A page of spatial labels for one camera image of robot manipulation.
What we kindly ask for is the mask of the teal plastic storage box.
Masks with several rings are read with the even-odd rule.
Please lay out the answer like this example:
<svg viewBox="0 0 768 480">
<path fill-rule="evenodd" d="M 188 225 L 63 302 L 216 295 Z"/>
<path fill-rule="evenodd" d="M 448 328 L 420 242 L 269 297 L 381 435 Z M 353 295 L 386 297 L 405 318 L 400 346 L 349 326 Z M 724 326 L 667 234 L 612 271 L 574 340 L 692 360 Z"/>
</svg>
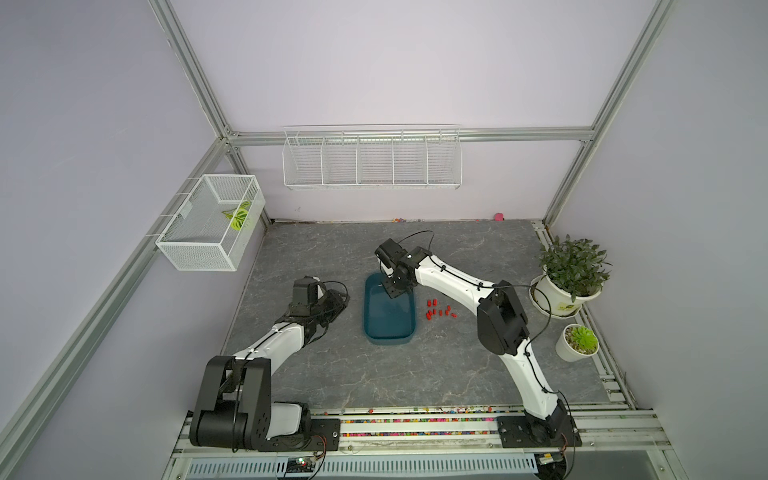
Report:
<svg viewBox="0 0 768 480">
<path fill-rule="evenodd" d="M 374 345 L 401 345 L 413 337 L 416 327 L 414 294 L 390 298 L 381 273 L 366 278 L 364 287 L 363 332 Z"/>
</svg>

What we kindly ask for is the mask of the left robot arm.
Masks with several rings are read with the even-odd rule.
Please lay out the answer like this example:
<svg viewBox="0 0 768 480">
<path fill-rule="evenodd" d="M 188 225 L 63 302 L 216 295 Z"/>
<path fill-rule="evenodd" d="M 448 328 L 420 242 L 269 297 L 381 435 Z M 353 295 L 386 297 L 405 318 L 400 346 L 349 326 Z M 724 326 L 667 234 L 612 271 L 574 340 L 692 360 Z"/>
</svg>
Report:
<svg viewBox="0 0 768 480">
<path fill-rule="evenodd" d="M 326 448 L 312 430 L 307 405 L 272 400 L 272 376 L 291 355 L 322 338 L 348 306 L 348 289 L 332 284 L 312 276 L 296 280 L 287 310 L 264 336 L 208 361 L 192 411 L 192 445 L 232 452 Z"/>
</svg>

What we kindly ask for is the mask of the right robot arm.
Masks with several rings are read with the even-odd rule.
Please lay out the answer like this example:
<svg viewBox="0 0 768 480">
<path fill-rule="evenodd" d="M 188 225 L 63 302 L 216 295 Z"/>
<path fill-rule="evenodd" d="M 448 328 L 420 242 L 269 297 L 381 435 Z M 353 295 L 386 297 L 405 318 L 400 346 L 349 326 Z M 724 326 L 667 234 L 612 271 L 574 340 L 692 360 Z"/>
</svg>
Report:
<svg viewBox="0 0 768 480">
<path fill-rule="evenodd" d="M 567 401 L 549 386 L 535 357 L 528 318 L 514 285 L 472 277 L 423 247 L 407 251 L 392 239 L 380 244 L 375 255 L 389 297 L 424 286 L 475 314 L 478 339 L 500 358 L 510 374 L 521 395 L 529 435 L 535 443 L 542 445 L 573 432 Z"/>
</svg>

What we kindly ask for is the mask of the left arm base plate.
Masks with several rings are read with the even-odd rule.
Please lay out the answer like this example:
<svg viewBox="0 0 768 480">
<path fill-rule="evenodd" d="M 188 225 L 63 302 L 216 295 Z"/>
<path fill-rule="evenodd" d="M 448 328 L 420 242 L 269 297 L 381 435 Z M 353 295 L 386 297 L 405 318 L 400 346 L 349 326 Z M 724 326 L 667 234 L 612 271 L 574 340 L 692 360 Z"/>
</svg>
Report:
<svg viewBox="0 0 768 480">
<path fill-rule="evenodd" d="M 339 448 L 341 422 L 330 417 L 311 419 L 297 433 L 265 440 L 259 452 L 319 451 L 334 452 Z"/>
</svg>

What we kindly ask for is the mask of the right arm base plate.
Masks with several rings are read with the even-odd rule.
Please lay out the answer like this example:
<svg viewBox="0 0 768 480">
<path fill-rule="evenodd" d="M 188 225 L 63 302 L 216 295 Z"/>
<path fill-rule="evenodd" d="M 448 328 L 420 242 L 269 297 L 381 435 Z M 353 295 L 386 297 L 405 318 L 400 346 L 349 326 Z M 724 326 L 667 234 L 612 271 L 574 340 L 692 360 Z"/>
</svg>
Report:
<svg viewBox="0 0 768 480">
<path fill-rule="evenodd" d="M 497 431 L 503 448 L 564 449 L 583 442 L 568 415 L 541 420 L 530 415 L 500 416 Z"/>
</svg>

